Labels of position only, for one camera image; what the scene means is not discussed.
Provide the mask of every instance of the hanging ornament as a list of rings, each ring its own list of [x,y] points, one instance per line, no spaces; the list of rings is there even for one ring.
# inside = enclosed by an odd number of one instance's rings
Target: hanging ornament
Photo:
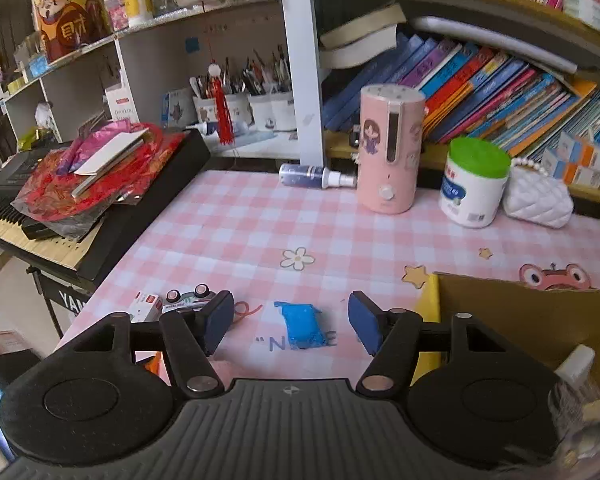
[[[220,144],[233,144],[234,126],[231,123],[231,115],[229,115],[229,107],[224,97],[224,91],[222,91],[221,75],[222,69],[212,59],[209,65],[209,76],[211,78],[214,98],[216,99],[216,115],[219,123],[218,137],[220,137]]]

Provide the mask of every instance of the white quilted purse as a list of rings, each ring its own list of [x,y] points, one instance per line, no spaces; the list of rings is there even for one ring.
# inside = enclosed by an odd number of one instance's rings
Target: white quilted purse
[[[564,182],[549,177],[544,168],[529,160],[514,158],[511,165],[502,199],[507,216],[554,228],[566,225],[573,201]],[[529,170],[518,166],[528,166]]]

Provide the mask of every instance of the pink cylinder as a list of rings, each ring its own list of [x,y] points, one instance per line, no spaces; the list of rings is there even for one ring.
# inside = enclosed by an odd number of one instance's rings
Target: pink cylinder
[[[413,205],[425,97],[401,85],[369,85],[360,95],[358,201],[379,213]]]

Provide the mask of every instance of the blue tissue pack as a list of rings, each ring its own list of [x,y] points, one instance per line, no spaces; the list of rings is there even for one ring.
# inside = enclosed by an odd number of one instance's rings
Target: blue tissue pack
[[[305,349],[327,345],[315,316],[319,311],[312,304],[275,301],[274,305],[285,318],[286,336],[292,348]]]

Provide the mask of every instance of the open cardboard box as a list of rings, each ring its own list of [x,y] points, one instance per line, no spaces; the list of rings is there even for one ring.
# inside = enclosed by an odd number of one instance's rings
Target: open cardboard box
[[[600,290],[533,290],[517,282],[431,274],[415,310],[424,321],[469,312],[555,370],[579,344],[596,352],[591,378],[600,387]],[[414,381],[440,366],[420,355]]]

